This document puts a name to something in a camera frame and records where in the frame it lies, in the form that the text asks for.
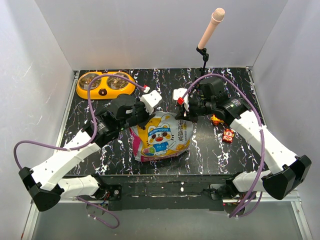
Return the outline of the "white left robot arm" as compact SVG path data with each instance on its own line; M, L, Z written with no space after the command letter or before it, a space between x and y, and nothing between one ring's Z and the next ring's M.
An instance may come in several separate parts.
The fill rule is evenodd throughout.
M41 164L19 171L19 176L40 212L54 207L61 199L90 196L105 198L108 186L98 176L65 178L65 175L91 154L117 139L121 131L145 126L155 115L162 98L155 91L140 99L120 94L110 104L87 120L82 129L64 147Z

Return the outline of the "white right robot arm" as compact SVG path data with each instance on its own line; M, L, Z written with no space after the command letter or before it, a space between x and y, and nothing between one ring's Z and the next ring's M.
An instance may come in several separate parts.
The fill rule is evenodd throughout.
M284 146L244 99L212 96L189 101L179 94L173 100L178 106L178 120L196 122L199 116L214 114L260 153L260 162L268 169L237 173L228 178L224 188L230 198L237 199L243 193L266 192L274 199L282 200L305 180L312 164L310 158L298 156Z

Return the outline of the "cat food bag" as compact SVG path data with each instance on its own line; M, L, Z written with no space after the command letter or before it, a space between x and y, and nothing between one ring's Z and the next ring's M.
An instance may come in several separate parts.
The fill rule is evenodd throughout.
M144 127L136 125L129 129L136 161L164 160L189 150L194 124L175 117L175 113L157 111Z

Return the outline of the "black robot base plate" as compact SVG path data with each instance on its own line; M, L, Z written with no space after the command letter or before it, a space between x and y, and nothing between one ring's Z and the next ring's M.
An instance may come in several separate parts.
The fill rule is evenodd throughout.
M232 185L231 174L99 175L110 211L208 209L223 211L223 200L246 193Z

